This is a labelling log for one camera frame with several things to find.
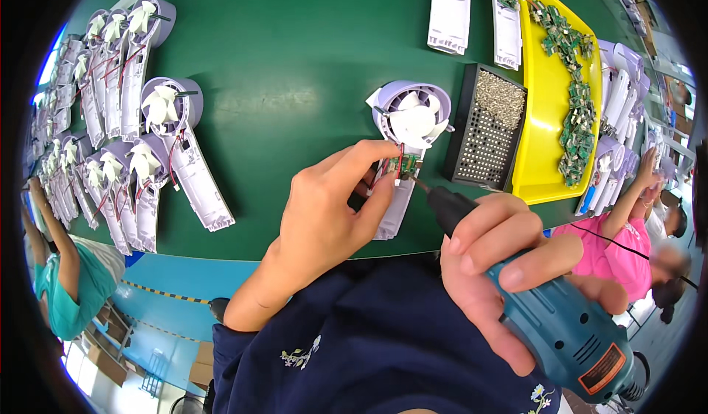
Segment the teal electric screwdriver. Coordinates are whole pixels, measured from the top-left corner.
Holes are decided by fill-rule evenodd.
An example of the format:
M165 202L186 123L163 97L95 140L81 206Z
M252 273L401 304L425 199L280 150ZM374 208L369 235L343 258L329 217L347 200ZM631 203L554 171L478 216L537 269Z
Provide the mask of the teal electric screwdriver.
M408 177L426 190L428 205L447 237L452 237L457 224L477 207L460 193L444 187L428 188ZM634 382L634 354L627 330L615 325L597 302L589 301L562 276L529 291L508 293L501 289L501 269L528 251L522 250L486 272L504 298L502 323L526 345L549 379L587 403L604 403L615 394L639 400L645 386Z

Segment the yellow black striped tape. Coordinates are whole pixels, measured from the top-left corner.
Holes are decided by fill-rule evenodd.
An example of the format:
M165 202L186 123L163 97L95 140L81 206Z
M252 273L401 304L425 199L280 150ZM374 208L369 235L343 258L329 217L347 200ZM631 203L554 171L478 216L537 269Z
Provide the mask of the yellow black striped tape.
M175 337L179 337L179 338L181 338L181 339L191 340L192 342L197 342L197 343L201 342L201 340L192 339L191 337L185 337L185 336L183 336L183 335L175 334L175 333L172 332L172 331L163 330L162 328L157 328L155 325L150 325L150 324L147 323L147 322L140 321L140 320L136 319L135 317L133 317L132 315L126 314L126 316L127 316L127 317L130 317L132 320L134 320L134 321L136 321L136 322L140 322L140 323L142 323L143 325L147 325L147 326L149 326L150 328L153 328L153 329L158 330L158 331L162 331L162 332L164 332L164 333L166 333L166 334L170 334L170 335L173 335L173 336L175 336Z
M196 297L180 296L178 294L172 294L172 293L166 293L164 291L158 291L153 288L148 288L147 286L134 284L133 282L129 282L128 280L124 280L124 279L120 279L120 281L126 285L134 286L139 289L144 289L145 291L150 291L151 293L159 294L160 296L172 297L173 299L178 299L178 300L186 300L187 302L204 303L205 305L208 305L210 302L205 299L197 299Z

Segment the teal shirt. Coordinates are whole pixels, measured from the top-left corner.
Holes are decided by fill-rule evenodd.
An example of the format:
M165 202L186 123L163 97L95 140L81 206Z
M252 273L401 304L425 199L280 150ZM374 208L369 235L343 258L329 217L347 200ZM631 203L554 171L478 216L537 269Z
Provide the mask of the teal shirt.
M115 291L111 273L91 251L76 243L81 260L79 270L79 302L75 303L59 283L59 256L52 254L47 265L35 265L35 294L37 300L47 292L49 327L60 339L71 340L98 314L103 303Z

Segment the perforated metal box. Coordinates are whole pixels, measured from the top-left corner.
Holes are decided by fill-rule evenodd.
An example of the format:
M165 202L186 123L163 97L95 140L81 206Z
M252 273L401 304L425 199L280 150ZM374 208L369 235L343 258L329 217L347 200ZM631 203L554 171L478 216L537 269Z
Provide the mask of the perforated metal box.
M475 102L480 71L514 84L526 96L526 88L491 67L480 63L465 66L455 115L455 132L447 147L442 173L453 183L505 191L510 186L519 137L526 118L526 101L516 129L510 130L503 126L500 119L493 117Z

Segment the green table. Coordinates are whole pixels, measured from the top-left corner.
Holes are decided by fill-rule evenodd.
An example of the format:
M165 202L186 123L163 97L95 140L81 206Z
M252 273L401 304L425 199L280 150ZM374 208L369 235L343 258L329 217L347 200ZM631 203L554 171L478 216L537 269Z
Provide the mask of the green table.
M94 10L116 0L96 1L79 5L70 26L82 32ZM148 77L189 77L202 88L204 114L195 132L236 224L208 232L183 193L163 188L157 238L163 254L261 259L278 236L291 177L359 139L380 138L364 103L377 87L398 79L436 84L454 111L465 64L493 64L490 0L472 0L462 57L427 47L430 0L167 1L177 7L176 23L152 51ZM641 49L629 20L615 20L617 0L561 1L598 37ZM504 73L523 81L521 71ZM426 153L420 178L472 198L487 194L441 177L448 142L443 134ZM548 228L575 220L577 204L568 199L532 210ZM78 218L72 232L111 242L103 220L92 231ZM442 234L416 191L399 234L369 243L355 257L435 250Z

